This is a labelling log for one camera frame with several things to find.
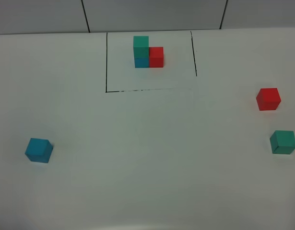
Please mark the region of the blue template block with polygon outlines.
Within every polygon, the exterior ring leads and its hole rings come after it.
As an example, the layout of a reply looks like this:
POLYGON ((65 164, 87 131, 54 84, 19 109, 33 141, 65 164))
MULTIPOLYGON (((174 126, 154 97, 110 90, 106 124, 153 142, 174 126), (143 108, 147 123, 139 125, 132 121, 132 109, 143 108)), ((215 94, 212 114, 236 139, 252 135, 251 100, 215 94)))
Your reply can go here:
POLYGON ((135 58, 135 68, 149 68, 149 58, 135 58))

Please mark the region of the red template block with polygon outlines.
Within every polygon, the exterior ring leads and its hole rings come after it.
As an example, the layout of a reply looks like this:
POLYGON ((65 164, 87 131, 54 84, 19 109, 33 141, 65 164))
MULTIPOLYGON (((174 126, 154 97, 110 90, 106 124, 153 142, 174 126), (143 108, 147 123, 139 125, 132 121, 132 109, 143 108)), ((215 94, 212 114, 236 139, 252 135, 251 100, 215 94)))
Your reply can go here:
POLYGON ((149 47, 149 67, 163 68, 164 67, 164 48, 149 47))

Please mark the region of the green template block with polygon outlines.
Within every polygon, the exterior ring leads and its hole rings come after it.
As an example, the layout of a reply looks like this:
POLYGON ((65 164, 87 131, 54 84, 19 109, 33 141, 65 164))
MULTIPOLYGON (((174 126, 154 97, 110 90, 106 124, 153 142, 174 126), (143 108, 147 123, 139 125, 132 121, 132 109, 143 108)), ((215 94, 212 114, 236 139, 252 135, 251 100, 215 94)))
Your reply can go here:
POLYGON ((133 37, 133 53, 134 53, 134 58, 149 57, 149 37, 148 36, 133 37))

